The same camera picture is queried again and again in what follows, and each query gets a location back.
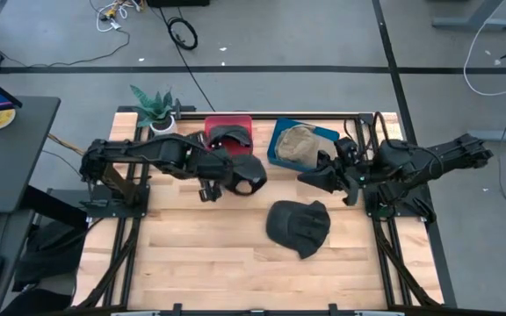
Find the potted plant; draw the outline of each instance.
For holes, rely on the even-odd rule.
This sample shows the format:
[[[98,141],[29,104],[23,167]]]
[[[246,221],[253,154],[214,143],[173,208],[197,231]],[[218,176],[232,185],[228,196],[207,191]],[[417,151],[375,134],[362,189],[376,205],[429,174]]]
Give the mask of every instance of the potted plant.
[[[135,110],[142,116],[142,120],[138,122],[138,127],[149,126],[155,135],[177,132],[175,118],[171,115],[173,97],[170,91],[163,98],[157,92],[155,98],[151,99],[138,87],[130,85],[130,89],[140,101],[140,105],[135,107]]]

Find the wooden tabletop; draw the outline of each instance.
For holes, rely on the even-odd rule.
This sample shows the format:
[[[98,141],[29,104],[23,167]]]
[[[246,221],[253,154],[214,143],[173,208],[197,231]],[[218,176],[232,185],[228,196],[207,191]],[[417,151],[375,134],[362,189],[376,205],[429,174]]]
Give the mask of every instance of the wooden tabletop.
[[[400,139],[395,113],[384,116],[390,137]],[[131,139],[136,119],[135,113],[117,113],[111,140]],[[304,122],[345,136],[342,120]],[[329,194],[300,183],[297,171],[269,164],[266,152],[274,124],[274,120],[253,121],[254,155],[263,162],[269,180],[251,197],[224,192],[216,203],[203,203],[197,180],[177,180],[150,169],[149,209],[141,223],[130,309],[170,310],[174,303],[182,303],[185,310],[325,310],[329,303],[345,310],[387,307],[362,194],[357,205],[347,207],[341,200],[345,193]],[[204,129],[204,122],[183,120],[177,127],[187,134]],[[348,128],[356,134],[354,126]],[[117,168],[126,173],[126,165]],[[318,200],[328,209],[328,238],[306,260],[266,236],[267,212],[279,200],[306,204]],[[442,302],[424,224],[417,218],[395,221],[408,269],[432,298]],[[87,237],[74,304],[87,297],[108,268],[116,223],[105,219]],[[126,225],[125,235],[130,226]],[[389,266],[396,302],[401,303],[398,277]],[[113,302],[119,302],[123,273],[121,269]]]

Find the blue bin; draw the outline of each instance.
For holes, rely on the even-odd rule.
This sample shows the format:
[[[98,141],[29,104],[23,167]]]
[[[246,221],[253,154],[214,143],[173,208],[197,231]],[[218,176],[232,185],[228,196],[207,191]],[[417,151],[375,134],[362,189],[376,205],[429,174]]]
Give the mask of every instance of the blue bin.
[[[269,163],[271,163],[273,165],[280,166],[280,167],[284,167],[284,168],[288,168],[288,169],[292,169],[292,170],[297,170],[297,171],[302,171],[302,172],[309,171],[312,169],[311,167],[307,167],[307,166],[301,165],[299,163],[281,161],[279,158],[277,158],[277,155],[274,150],[274,148],[277,146],[277,140],[278,140],[278,137],[280,136],[280,134],[284,130],[286,130],[292,126],[296,126],[298,124],[309,125],[309,124],[298,122],[298,121],[288,119],[288,118],[277,119],[277,124],[274,126],[274,132],[272,132],[271,144],[269,145],[269,150],[267,151],[267,157],[269,158]],[[326,138],[331,141],[335,141],[335,140],[339,139],[339,132],[331,131],[327,128],[323,128],[323,127],[319,127],[319,126],[315,127],[314,134],[322,136],[323,138]]]

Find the table leg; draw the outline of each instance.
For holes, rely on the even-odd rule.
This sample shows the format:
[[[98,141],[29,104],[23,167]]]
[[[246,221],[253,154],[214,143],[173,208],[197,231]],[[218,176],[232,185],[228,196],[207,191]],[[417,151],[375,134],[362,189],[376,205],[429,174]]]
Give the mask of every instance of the table leg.
[[[478,31],[484,22],[485,31],[506,31],[506,19],[490,18],[502,0],[485,0],[469,18],[433,18],[432,26],[452,31]]]
[[[21,202],[21,208],[29,208],[40,215],[55,219],[74,228],[87,229],[87,214],[46,192],[28,186]]]

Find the concrete floor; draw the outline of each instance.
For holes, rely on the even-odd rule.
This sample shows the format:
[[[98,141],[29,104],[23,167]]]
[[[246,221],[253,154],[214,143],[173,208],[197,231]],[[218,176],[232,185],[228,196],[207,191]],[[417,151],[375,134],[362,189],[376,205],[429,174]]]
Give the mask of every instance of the concrete floor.
[[[93,0],[96,6],[108,4]],[[439,31],[433,16],[466,15],[479,1],[459,4],[382,0],[399,67],[462,67],[474,36]],[[184,52],[191,66],[336,65],[387,66],[370,1],[213,0],[205,8],[183,8],[199,33],[199,47]],[[176,10],[165,10],[168,17]],[[506,2],[496,18],[506,18]],[[113,57],[78,66],[182,66],[161,21],[151,12],[128,12],[120,20],[131,43]],[[106,54],[125,40],[100,33],[87,2],[28,3],[10,0],[0,14],[0,49],[26,64],[74,61]],[[470,66],[489,68],[506,53],[506,32],[485,32]],[[6,61],[4,66],[19,66]],[[388,74],[201,73],[195,75],[217,110],[397,111]],[[471,75],[482,91],[506,90],[506,75]],[[468,129],[502,129],[506,96],[481,97],[462,75],[401,75],[417,140],[427,146]],[[172,89],[184,104],[208,111],[188,74],[0,75],[12,94],[57,96],[61,108],[52,133],[81,147],[108,135],[119,105],[134,104],[128,84],[145,91]],[[488,147],[499,154],[496,144]],[[75,154],[48,143],[47,150],[78,166]],[[502,147],[506,185],[506,145]],[[506,311],[506,204],[497,164],[455,172],[430,184],[441,238],[459,307]],[[45,189],[83,188],[76,175],[42,155],[32,184]]]

